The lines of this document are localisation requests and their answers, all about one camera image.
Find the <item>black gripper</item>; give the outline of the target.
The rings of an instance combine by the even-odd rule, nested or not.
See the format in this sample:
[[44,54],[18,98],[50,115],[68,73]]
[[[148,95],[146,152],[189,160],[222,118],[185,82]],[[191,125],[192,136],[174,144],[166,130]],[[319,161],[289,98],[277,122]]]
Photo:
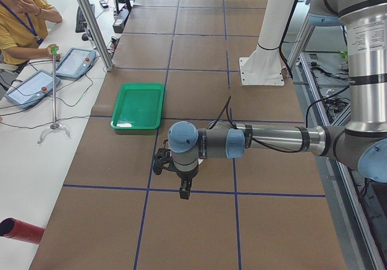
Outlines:
[[177,170],[177,176],[181,179],[179,195],[181,199],[189,199],[193,178],[198,174],[198,166],[190,171]]

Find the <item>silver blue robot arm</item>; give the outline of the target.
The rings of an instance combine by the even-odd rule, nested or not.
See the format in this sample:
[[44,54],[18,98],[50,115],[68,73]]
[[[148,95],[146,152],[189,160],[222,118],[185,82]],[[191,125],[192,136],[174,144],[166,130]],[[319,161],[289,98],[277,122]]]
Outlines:
[[386,182],[386,0],[311,0],[318,17],[346,26],[351,117],[343,127],[276,127],[215,120],[206,128],[173,124],[154,157],[154,173],[175,172],[188,199],[199,161],[235,159],[248,148],[326,156],[375,182]]

